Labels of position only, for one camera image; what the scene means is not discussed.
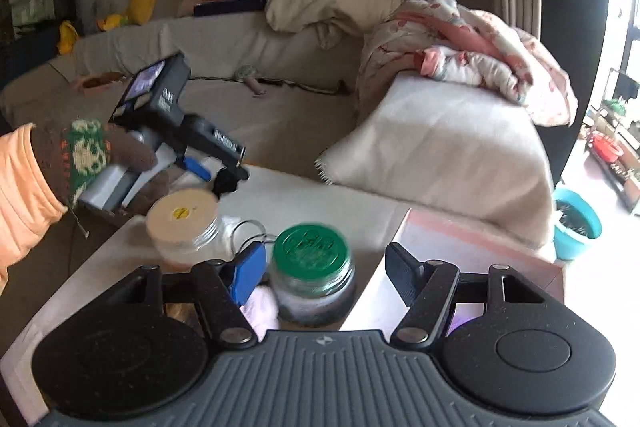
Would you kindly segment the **orange sleeve forearm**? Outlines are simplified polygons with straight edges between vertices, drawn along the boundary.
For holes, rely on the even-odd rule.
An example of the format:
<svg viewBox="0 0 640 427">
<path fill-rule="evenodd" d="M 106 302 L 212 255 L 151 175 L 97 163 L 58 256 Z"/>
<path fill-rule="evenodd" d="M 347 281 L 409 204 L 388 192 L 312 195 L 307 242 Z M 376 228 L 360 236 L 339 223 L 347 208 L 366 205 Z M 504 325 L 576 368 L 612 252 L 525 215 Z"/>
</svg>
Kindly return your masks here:
<svg viewBox="0 0 640 427">
<path fill-rule="evenodd" d="M 67 207 L 56 198 L 32 147 L 34 124 L 24 124 L 1 137 L 1 290 L 9 267 L 37 246 Z"/>
</svg>

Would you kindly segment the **left hand brown knit glove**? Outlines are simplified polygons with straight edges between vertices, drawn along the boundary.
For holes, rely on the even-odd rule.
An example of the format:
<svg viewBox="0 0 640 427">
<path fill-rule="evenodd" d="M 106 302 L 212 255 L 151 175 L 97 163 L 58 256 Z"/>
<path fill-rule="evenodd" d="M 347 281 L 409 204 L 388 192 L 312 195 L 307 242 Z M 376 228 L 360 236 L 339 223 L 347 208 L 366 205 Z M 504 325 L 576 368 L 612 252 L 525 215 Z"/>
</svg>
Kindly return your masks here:
<svg viewBox="0 0 640 427">
<path fill-rule="evenodd" d="M 142 173 L 157 166 L 155 153 L 114 124 L 76 119 L 63 126 L 33 127 L 32 149 L 55 197 L 67 208 L 108 166 Z"/>
</svg>

